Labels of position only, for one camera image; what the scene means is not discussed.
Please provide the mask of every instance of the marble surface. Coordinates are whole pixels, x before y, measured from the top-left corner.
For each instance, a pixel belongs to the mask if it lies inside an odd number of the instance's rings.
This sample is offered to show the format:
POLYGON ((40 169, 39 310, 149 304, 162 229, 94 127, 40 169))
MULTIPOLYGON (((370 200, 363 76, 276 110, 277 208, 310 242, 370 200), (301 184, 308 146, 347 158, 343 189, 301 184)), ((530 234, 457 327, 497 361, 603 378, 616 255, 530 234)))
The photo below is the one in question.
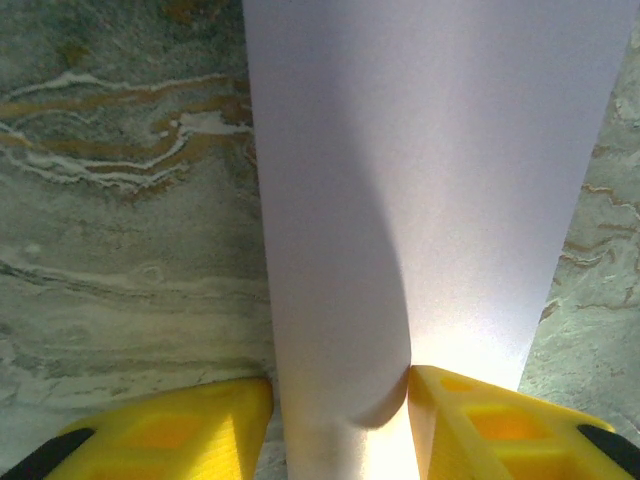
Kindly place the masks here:
POLYGON ((521 390, 640 446, 640 23, 582 187, 521 390))
MULTIPOLYGON (((240 0, 0 2, 0 70, 0 471, 140 395, 273 377, 240 0)), ((257 478, 284 477, 276 412, 257 478)))

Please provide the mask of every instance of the stone texture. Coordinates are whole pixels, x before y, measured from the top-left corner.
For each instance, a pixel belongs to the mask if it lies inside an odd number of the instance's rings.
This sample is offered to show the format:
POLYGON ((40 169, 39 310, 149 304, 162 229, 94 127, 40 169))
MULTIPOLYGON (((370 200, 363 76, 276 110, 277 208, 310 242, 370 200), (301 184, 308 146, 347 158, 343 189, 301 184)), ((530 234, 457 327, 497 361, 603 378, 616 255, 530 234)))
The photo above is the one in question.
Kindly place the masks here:
POLYGON ((2 2, 0 70, 0 471, 88 413, 274 377, 240 0, 2 2))
POLYGON ((521 390, 640 445, 640 24, 584 181, 521 390))

